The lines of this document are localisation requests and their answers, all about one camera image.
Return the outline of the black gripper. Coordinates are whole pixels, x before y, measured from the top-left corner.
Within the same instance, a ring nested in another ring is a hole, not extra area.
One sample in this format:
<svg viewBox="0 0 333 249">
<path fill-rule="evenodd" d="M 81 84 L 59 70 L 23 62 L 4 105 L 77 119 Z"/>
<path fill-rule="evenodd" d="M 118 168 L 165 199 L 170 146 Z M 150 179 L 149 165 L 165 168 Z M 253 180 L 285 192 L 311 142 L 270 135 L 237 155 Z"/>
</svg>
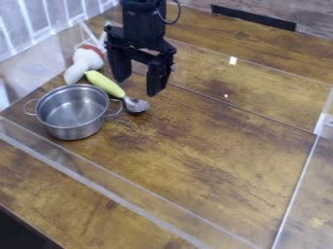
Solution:
<svg viewBox="0 0 333 249">
<path fill-rule="evenodd" d="M 133 60 L 149 63 L 147 94 L 155 96 L 167 86 L 177 48 L 166 41 L 165 34 L 145 33 L 138 29 L 126 33 L 123 27 L 111 25 L 105 27 L 105 31 L 105 45 L 115 80 L 122 83 L 130 77 Z"/>
</svg>

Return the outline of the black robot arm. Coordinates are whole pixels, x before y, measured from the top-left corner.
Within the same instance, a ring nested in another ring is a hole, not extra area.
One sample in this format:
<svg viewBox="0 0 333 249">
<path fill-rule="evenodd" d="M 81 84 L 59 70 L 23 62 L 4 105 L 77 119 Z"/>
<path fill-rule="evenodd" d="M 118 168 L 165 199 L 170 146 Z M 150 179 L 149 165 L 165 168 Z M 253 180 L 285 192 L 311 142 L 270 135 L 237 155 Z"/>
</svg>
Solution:
<svg viewBox="0 0 333 249">
<path fill-rule="evenodd" d="M 149 66 L 147 95 L 155 96 L 167 86 L 177 48 L 165 40 L 167 0 L 119 0 L 123 27 L 107 24 L 107 49 L 114 78 L 122 83 L 131 76 L 131 61 Z"/>
</svg>

